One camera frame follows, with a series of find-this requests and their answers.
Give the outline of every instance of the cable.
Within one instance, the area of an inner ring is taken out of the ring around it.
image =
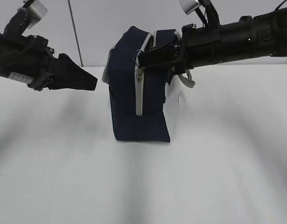
[[[287,2],[287,0],[284,0],[282,3],[279,4],[279,6],[276,7],[275,11],[274,11],[274,15],[273,15],[273,28],[275,29],[276,32],[280,33],[281,32],[281,28],[278,26],[278,22],[277,22],[277,17],[278,17],[278,12],[280,10],[280,8]]]

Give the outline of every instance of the fabric bag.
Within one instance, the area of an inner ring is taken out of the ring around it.
[[[131,27],[110,50],[102,81],[109,85],[117,140],[171,142],[178,115],[180,79],[174,76],[168,81],[171,70],[140,68],[137,56],[175,35],[178,33],[174,29],[152,35]],[[185,77],[181,81],[190,83]]]

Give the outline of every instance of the white table surface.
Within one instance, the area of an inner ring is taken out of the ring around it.
[[[287,224],[287,65],[194,79],[162,144],[115,140],[101,81],[35,92],[0,77],[0,224]]]

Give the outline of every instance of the white strap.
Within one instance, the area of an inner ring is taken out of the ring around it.
[[[185,86],[187,86],[188,88],[192,89],[192,88],[194,88],[194,86],[195,86],[195,82],[192,80],[192,75],[191,75],[190,70],[187,70],[187,71],[186,71],[186,74],[187,74],[187,77],[188,77],[188,78],[184,77],[183,74],[180,74],[180,75],[178,75],[178,76],[179,76],[179,79],[181,80],[181,82],[182,82]]]

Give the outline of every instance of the black cable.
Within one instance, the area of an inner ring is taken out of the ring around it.
[[[205,18],[205,16],[204,16],[204,14],[202,13],[202,11],[201,11],[199,8],[197,8],[197,9],[195,10],[195,12],[196,12],[197,15],[199,16],[199,18],[200,18],[200,20],[203,22],[203,24],[204,24],[206,27],[208,27],[208,22],[207,22],[207,20],[206,20],[206,18]]]
[[[206,9],[205,9],[205,12],[204,12],[204,17],[205,17],[205,18],[206,18],[206,15],[207,15],[206,12],[207,12],[207,11],[206,11]]]
[[[276,32],[280,33],[281,32],[281,28],[278,26],[278,22],[277,22],[277,17],[278,17],[278,12],[280,10],[280,8],[287,2],[287,0],[284,0],[282,3],[279,4],[279,6],[276,7],[275,11],[274,11],[274,15],[273,15],[273,28]]]

